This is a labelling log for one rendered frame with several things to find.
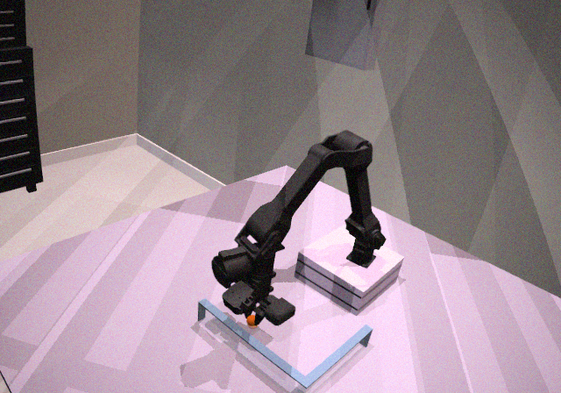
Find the clear low l-shaped wall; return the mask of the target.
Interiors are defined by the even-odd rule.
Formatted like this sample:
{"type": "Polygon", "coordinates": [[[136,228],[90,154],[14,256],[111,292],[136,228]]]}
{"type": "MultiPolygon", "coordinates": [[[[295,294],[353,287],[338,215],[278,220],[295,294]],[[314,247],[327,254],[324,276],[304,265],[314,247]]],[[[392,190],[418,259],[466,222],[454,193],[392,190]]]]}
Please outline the clear low l-shaped wall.
{"type": "Polygon", "coordinates": [[[275,366],[283,370],[292,379],[295,379],[302,387],[308,388],[315,382],[320,376],[324,375],[330,368],[336,364],[342,357],[348,354],[368,333],[373,333],[373,328],[369,325],[364,325],[357,333],[351,336],[336,352],[331,354],[325,361],[322,361],[316,368],[314,368],[306,376],[299,372],[296,368],[293,368],[290,364],[284,361],[276,353],[273,353],[271,349],[264,346],[260,341],[255,339],[247,330],[244,330],[240,325],[238,325],[231,318],[228,318],[224,313],[222,313],[214,304],[208,301],[206,298],[198,301],[198,321],[199,321],[199,304],[206,309],[209,313],[212,313],[216,318],[218,318],[225,326],[230,328],[234,333],[236,333],[240,338],[242,338],[246,343],[251,345],[257,352],[260,352],[264,357],[270,360],[275,366]]]}

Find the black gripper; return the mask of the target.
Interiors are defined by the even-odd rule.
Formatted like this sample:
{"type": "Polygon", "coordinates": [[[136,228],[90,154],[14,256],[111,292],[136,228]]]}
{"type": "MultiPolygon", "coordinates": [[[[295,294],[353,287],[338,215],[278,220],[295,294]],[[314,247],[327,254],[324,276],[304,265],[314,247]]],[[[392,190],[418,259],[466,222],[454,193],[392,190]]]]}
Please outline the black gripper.
{"type": "Polygon", "coordinates": [[[272,325],[282,325],[295,315],[296,306],[288,302],[283,297],[278,299],[274,295],[269,295],[273,291],[271,280],[276,276],[273,271],[270,275],[257,276],[250,274],[246,277],[246,282],[252,286],[254,283],[259,288],[259,306],[254,310],[254,324],[258,325],[266,317],[272,325]]]}

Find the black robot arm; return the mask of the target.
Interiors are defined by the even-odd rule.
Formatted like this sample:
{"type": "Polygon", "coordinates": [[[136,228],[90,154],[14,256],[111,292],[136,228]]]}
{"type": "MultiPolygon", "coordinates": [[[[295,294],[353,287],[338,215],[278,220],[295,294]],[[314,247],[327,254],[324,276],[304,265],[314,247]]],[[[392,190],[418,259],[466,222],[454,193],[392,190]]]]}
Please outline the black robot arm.
{"type": "Polygon", "coordinates": [[[281,243],[290,230],[292,217],[328,169],[344,168],[352,209],[344,221],[345,229],[356,238],[346,259],[368,269],[376,258],[374,250],[379,250],[387,239],[371,207],[367,168],[372,154],[372,144],[349,131],[327,136],[309,149],[278,195],[249,217],[234,238],[238,247],[220,251],[211,260],[214,276],[220,283],[239,279],[223,293],[225,307],[237,315],[249,315],[256,309],[259,288],[248,284],[246,277],[273,273],[275,253],[285,248],[281,243]],[[257,243],[252,243],[249,236],[257,243]]]}

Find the clear glass corner walls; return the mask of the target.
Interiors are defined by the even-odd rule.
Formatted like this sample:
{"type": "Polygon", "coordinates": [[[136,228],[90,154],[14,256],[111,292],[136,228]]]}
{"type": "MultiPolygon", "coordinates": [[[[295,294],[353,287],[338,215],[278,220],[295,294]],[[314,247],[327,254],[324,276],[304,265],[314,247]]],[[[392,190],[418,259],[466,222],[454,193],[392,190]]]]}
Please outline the clear glass corner walls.
{"type": "Polygon", "coordinates": [[[275,366],[260,352],[257,352],[251,345],[246,343],[200,304],[199,322],[214,333],[214,335],[227,347],[231,348],[244,361],[248,362],[253,368],[256,368],[260,374],[262,374],[270,382],[274,383],[277,388],[280,388],[285,393],[317,393],[366,348],[367,342],[372,334],[372,332],[368,333],[348,354],[342,357],[330,368],[330,370],[320,376],[306,389],[283,370],[275,366]]]}

